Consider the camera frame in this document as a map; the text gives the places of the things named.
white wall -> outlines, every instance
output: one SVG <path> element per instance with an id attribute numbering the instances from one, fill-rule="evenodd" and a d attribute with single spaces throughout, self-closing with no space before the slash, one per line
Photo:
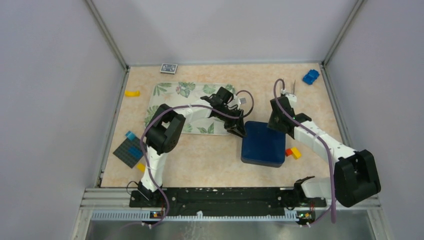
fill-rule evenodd
<path id="1" fill-rule="evenodd" d="M 122 77 L 82 0 L 1 1 L 1 239 L 70 238 Z"/>
<path id="2" fill-rule="evenodd" d="M 94 0 L 130 65 L 318 62 L 355 0 Z"/>
<path id="3" fill-rule="evenodd" d="M 368 1 L 329 65 L 354 146 L 374 156 L 396 239 L 423 239 L 424 1 Z"/>

metal corner frame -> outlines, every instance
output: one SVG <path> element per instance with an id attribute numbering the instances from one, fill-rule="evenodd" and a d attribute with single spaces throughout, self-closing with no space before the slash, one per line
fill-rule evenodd
<path id="1" fill-rule="evenodd" d="M 347 31 L 351 27 L 353 21 L 357 17 L 359 11 L 362 9 L 364 4 L 367 2 L 367 0 L 357 0 L 355 5 L 353 6 L 352 11 L 350 11 L 349 16 L 347 17 L 346 21 L 344 22 L 343 26 L 340 29 L 340 32 L 338 33 L 337 37 L 335 38 L 333 44 L 331 45 L 328 53 L 326 54 L 324 60 L 322 61 L 322 65 L 326 67 L 331 58 L 333 57 L 334 53 L 336 52 L 337 48 L 339 47 L 340 43 L 346 36 Z"/>
<path id="2" fill-rule="evenodd" d="M 343 118 L 344 115 L 338 103 L 337 95 L 331 78 L 328 74 L 327 67 L 334 53 L 338 49 L 340 43 L 344 39 L 347 31 L 349 30 L 353 20 L 358 15 L 358 12 L 366 1 L 367 0 L 356 1 L 352 11 L 350 12 L 339 34 L 331 45 L 324 60 L 319 65 L 324 79 L 325 87 L 327 88 L 327 92 L 330 98 L 331 106 L 334 110 L 337 126 L 339 128 L 342 140 L 346 145 L 351 145 L 352 140 L 350 138 L 349 131 L 346 127 L 346 123 Z M 121 51 L 119 50 L 116 42 L 114 41 L 110 31 L 108 30 L 101 14 L 93 3 L 93 0 L 84 0 L 84 2 L 86 3 L 88 10 L 92 14 L 93 20 L 96 23 L 99 31 L 103 35 L 105 41 L 107 42 L 110 50 L 114 54 L 115 58 L 118 60 L 122 69 L 124 69 L 124 77 L 118 99 L 116 100 L 116 108 L 114 110 L 114 115 L 111 120 L 110 129 L 106 136 L 106 144 L 104 146 L 104 151 L 101 158 L 101 164 L 97 179 L 94 184 L 94 188 L 87 188 L 82 197 L 78 216 L 76 218 L 74 230 L 72 233 L 71 239 L 73 240 L 84 240 L 86 238 L 86 235 L 89 231 L 90 220 L 95 210 L 137 210 L 136 208 L 129 207 L 130 196 L 128 196 L 127 190 L 124 187 L 99 188 L 103 177 L 103 172 L 106 167 L 106 162 L 109 155 L 113 134 L 117 124 L 118 115 L 122 104 L 123 95 L 125 92 L 125 87 L 130 74 L 130 66 L 126 63 Z M 377 240 L 394 239 L 390 226 L 386 218 L 384 217 L 384 212 L 377 195 L 370 197 L 369 199 L 366 199 L 363 202 L 358 203 L 357 205 L 350 208 L 346 208 L 338 204 L 337 209 L 340 211 L 366 210 L 368 212 L 370 224 L 372 226 L 375 238 Z"/>
<path id="3" fill-rule="evenodd" d="M 84 0 L 87 9 L 90 11 L 94 22 L 96 23 L 98 30 L 103 35 L 104 40 L 106 41 L 107 45 L 109 46 L 110 50 L 112 51 L 115 58 L 118 60 L 120 66 L 127 71 L 129 69 L 129 66 L 127 62 L 125 61 L 121 51 L 119 50 L 115 40 L 113 39 L 111 32 L 107 28 L 105 22 L 103 21 L 102 16 L 100 15 L 99 11 L 97 10 L 96 5 L 94 4 L 93 0 Z"/>

blue box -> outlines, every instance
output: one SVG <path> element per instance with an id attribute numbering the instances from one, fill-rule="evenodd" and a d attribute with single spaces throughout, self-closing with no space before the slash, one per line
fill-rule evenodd
<path id="1" fill-rule="evenodd" d="M 241 161 L 279 168 L 286 159 L 286 134 L 267 127 L 267 122 L 247 121 L 247 137 L 241 144 Z"/>

red block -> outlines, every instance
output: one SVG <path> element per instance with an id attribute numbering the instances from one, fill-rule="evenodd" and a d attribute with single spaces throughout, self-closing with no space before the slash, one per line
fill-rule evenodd
<path id="1" fill-rule="evenodd" d="M 290 148 L 285 151 L 285 156 L 286 157 L 288 157 L 288 156 L 290 156 L 292 154 L 293 154 L 293 152 L 292 152 L 292 149 L 290 149 Z"/>

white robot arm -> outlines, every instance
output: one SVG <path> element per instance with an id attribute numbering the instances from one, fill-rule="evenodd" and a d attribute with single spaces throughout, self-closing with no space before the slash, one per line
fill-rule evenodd
<path id="1" fill-rule="evenodd" d="M 240 106 L 240 101 L 237 96 L 233 98 L 233 100 L 229 103 L 227 103 L 228 106 L 237 106 L 237 108 Z M 189 105 L 190 107 L 181 108 L 181 109 L 175 109 L 174 111 L 183 116 L 185 118 L 184 124 L 192 123 L 199 119 L 207 119 L 211 116 L 212 108 L 211 104 L 207 102 L 206 100 L 199 99 L 192 104 Z M 158 151 L 154 149 L 152 146 L 147 146 L 147 154 L 148 159 L 150 162 L 150 171 L 151 175 L 153 176 L 154 181 L 157 183 L 158 186 L 162 185 L 162 174 L 164 172 L 165 163 L 167 161 L 168 152 L 163 152 L 161 154 L 158 154 Z M 141 178 L 142 185 L 147 188 L 148 190 L 154 192 L 156 189 L 158 189 L 152 182 L 149 173 L 147 171 L 144 172 L 143 177 Z"/>
<path id="2" fill-rule="evenodd" d="M 374 156 L 369 151 L 358 152 L 335 140 L 304 113 L 295 115 L 293 109 L 297 101 L 295 95 L 282 92 L 282 96 L 277 100 L 286 113 L 301 123 L 303 127 L 290 120 L 281 111 L 275 99 L 271 100 L 272 114 L 268 127 L 288 134 L 293 139 L 311 148 L 322 159 L 327 160 L 327 150 L 318 139 L 319 137 L 327 144 L 332 159 L 334 176 L 307 177 L 294 184 L 295 189 L 298 187 L 297 190 L 301 192 L 302 197 L 330 199 L 332 196 L 330 178 L 334 178 L 336 199 L 345 207 L 351 207 L 380 192 L 381 185 L 377 167 Z"/>
<path id="3" fill-rule="evenodd" d="M 176 146 L 184 124 L 192 123 L 199 119 L 217 117 L 224 121 L 224 128 L 237 136 L 244 137 L 243 110 L 239 109 L 240 100 L 236 95 L 221 87 L 216 94 L 210 97 L 204 96 L 191 103 L 188 107 L 175 109 L 171 114 L 166 114 L 168 119 L 162 119 L 153 129 L 146 134 L 147 155 L 150 172 L 158 186 L 162 185 L 162 175 L 167 161 L 168 153 Z M 170 107 L 163 104 L 153 116 L 155 119 L 161 112 Z M 234 118 L 227 118 L 213 112 L 213 109 L 225 113 Z M 170 122 L 168 128 L 162 126 L 162 122 Z M 158 188 L 153 183 L 148 171 L 144 172 L 138 184 L 138 190 L 146 198 L 150 199 L 153 192 Z"/>

